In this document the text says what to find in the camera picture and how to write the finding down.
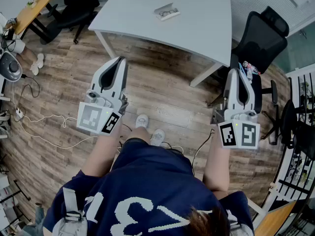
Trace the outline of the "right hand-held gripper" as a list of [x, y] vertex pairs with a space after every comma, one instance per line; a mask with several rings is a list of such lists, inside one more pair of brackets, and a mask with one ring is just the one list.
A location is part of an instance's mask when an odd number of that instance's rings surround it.
[[254, 110], [255, 93], [246, 75], [240, 69], [231, 69], [223, 92], [222, 104], [213, 108], [212, 123], [218, 126], [223, 148], [256, 149], [260, 133], [258, 115]]

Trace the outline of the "clear plastic bottle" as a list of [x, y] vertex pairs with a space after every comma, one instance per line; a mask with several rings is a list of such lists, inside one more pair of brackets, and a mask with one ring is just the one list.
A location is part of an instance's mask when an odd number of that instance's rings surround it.
[[250, 70], [253, 74], [260, 75], [261, 73], [258, 71], [258, 69], [253, 66], [252, 64], [248, 63], [247, 61], [243, 62], [243, 67], [248, 71]]

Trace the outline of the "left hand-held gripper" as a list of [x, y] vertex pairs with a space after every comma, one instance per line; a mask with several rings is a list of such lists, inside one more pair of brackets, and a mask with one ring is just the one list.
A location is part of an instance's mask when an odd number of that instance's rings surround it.
[[117, 57], [99, 68], [92, 79], [92, 89], [88, 90], [85, 101], [80, 102], [76, 126], [99, 135], [110, 135], [122, 117], [123, 102], [119, 99], [126, 88], [128, 63], [126, 58]]

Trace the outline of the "person's left forearm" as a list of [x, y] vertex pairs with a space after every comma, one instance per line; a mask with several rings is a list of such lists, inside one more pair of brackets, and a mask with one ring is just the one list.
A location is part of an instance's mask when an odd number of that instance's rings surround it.
[[90, 153], [81, 171], [92, 177], [103, 177], [110, 172], [119, 146], [122, 120], [114, 127], [110, 136], [99, 135], [93, 151]]

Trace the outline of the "person's right white shoe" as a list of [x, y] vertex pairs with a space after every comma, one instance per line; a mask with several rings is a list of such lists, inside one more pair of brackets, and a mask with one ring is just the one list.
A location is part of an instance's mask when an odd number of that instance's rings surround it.
[[159, 147], [165, 139], [165, 132], [162, 129], [156, 129], [150, 139], [152, 146]]

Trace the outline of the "round wooden table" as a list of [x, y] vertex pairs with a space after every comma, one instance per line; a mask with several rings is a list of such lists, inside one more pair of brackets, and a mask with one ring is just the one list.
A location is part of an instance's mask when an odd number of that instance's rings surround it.
[[26, 6], [23, 8], [17, 16], [17, 23], [14, 26], [15, 34], [20, 35], [26, 29], [30, 29], [41, 38], [43, 44], [50, 43], [53, 38], [51, 37], [48, 28], [37, 19], [37, 16], [49, 2], [50, 0], [35, 0], [35, 5], [33, 7]]

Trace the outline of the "white glasses case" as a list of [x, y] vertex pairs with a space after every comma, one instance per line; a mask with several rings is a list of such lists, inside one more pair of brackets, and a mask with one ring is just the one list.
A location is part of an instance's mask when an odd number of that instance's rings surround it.
[[181, 14], [180, 11], [178, 10], [177, 13], [173, 13], [173, 14], [170, 14], [170, 15], [165, 16], [165, 17], [161, 17], [161, 16], [159, 15], [159, 13], [160, 13], [161, 11], [168, 11], [168, 10], [172, 10], [172, 9], [175, 9], [175, 8], [176, 8], [176, 7], [173, 6], [173, 3], [169, 3], [169, 4], [167, 4], [167, 5], [164, 5], [164, 6], [160, 7], [160, 8], [155, 9], [155, 10], [154, 10], [154, 14], [155, 14], [155, 16], [156, 16], [159, 20], [161, 20], [161, 21], [166, 21], [166, 20], [168, 20], [168, 19], [170, 19], [170, 18], [172, 18], [172, 17], [175, 17], [175, 16], [180, 15], [180, 14]]

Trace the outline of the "person's left white shoe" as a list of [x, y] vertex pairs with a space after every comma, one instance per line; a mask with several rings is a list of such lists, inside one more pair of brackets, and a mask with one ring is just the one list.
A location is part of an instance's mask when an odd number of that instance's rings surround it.
[[149, 117], [146, 114], [140, 114], [137, 119], [136, 119], [136, 124], [135, 127], [139, 128], [139, 127], [143, 127], [143, 128], [147, 128], [149, 124]]

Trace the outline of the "black metal railing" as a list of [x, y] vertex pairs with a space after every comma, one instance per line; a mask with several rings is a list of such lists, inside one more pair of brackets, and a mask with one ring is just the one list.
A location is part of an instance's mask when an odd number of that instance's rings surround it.
[[[300, 121], [315, 127], [315, 89], [313, 88], [315, 86], [315, 64], [292, 71], [288, 76], [291, 99], [294, 105], [301, 107], [300, 94], [306, 93], [308, 89], [311, 91], [308, 95], [312, 102], [308, 104], [305, 112], [299, 112], [297, 116]], [[296, 151], [295, 148], [283, 148], [276, 178], [269, 188], [266, 201], [261, 206], [263, 213], [258, 214], [253, 220], [254, 229], [258, 227], [267, 212], [292, 201], [297, 203], [298, 200], [302, 200], [306, 203], [310, 198], [315, 197], [315, 161], [311, 161], [303, 152], [299, 153], [297, 158], [294, 158]], [[293, 224], [298, 220], [298, 216], [292, 217], [289, 215], [284, 224], [289, 219], [291, 219], [291, 222], [285, 230], [286, 233], [291, 230]]]

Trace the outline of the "grey device with black knob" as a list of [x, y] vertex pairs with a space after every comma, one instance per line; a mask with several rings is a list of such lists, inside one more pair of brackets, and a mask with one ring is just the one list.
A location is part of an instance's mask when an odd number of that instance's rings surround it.
[[22, 73], [20, 63], [10, 52], [4, 51], [0, 56], [0, 75], [10, 82], [16, 82]]

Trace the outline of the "black thin-framed eyeglasses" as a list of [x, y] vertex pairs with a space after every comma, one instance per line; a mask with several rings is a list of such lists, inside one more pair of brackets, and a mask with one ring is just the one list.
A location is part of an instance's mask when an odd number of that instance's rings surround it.
[[173, 13], [177, 13], [178, 12], [178, 9], [172, 9], [172, 10], [168, 10], [168, 11], [161, 11], [160, 13], [159, 13], [159, 15], [161, 16], [161, 17], [165, 17], [165, 16], [168, 16], [168, 15], [170, 15], [170, 14], [173, 14]]

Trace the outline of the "person's white shoe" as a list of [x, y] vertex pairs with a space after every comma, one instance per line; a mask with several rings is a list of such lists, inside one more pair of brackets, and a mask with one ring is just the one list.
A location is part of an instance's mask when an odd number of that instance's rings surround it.
[[165, 139], [165, 132], [162, 129], [156, 129], [150, 139], [152, 146], [159, 147]]
[[136, 124], [135, 127], [139, 128], [139, 127], [143, 127], [143, 128], [147, 128], [149, 124], [149, 117], [146, 114], [140, 114], [137, 119], [136, 119]]

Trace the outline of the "person's left leg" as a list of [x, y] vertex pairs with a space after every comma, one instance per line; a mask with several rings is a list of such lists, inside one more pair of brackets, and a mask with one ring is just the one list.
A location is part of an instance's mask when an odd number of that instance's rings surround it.
[[127, 139], [129, 140], [133, 138], [141, 139], [145, 141], [147, 144], [151, 143], [150, 135], [147, 129], [143, 126], [133, 129]]

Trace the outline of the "wooden desk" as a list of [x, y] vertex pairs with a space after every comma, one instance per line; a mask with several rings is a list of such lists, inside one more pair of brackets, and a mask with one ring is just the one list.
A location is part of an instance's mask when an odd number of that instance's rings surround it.
[[267, 212], [261, 223], [255, 229], [255, 236], [275, 236], [291, 214], [295, 204], [296, 201], [292, 201], [282, 207]]

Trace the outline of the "person's left hand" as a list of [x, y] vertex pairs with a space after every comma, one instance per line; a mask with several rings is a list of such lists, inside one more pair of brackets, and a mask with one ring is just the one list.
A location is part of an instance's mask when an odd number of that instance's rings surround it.
[[121, 103], [122, 103], [122, 105], [120, 107], [119, 113], [123, 116], [125, 114], [126, 108], [128, 106], [128, 100], [124, 94], [122, 94]]

